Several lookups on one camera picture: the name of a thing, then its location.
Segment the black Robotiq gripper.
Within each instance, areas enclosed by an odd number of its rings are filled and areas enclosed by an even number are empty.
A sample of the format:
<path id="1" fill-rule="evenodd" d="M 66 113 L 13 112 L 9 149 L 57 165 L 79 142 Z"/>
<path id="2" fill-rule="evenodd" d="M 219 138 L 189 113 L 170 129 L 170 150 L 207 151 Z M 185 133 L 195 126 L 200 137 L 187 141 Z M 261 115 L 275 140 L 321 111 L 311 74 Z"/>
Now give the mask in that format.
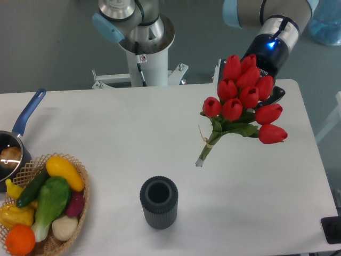
<path id="1" fill-rule="evenodd" d="M 260 69 L 261 76 L 270 75 L 275 78 L 289 56 L 289 48 L 281 39 L 274 39 L 270 34 L 260 34 L 252 41 L 242 60 L 252 54 L 256 56 L 256 66 Z M 226 59 L 220 59 L 217 85 L 224 79 L 225 66 Z M 257 108 L 277 103 L 285 94 L 284 89 L 274 86 L 271 95 L 266 100 L 259 102 Z"/>

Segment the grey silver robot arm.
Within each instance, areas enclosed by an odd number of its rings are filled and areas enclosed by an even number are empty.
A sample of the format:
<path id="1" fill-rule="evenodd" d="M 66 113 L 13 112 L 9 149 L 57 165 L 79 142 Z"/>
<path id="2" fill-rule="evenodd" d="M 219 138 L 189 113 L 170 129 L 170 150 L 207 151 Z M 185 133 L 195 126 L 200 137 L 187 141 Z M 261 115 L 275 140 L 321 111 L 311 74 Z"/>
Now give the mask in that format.
<path id="1" fill-rule="evenodd" d="M 310 21 L 317 1 L 225 1 L 224 22 L 231 27 L 260 27 L 246 51 L 256 55 L 262 75 L 275 76 Z M 168 69 L 168 49 L 175 38 L 172 22 L 158 1 L 99 1 L 92 17 L 96 30 L 126 53 L 129 72 L 94 75 L 94 88 L 129 82 L 132 87 L 183 83 L 187 65 Z"/>

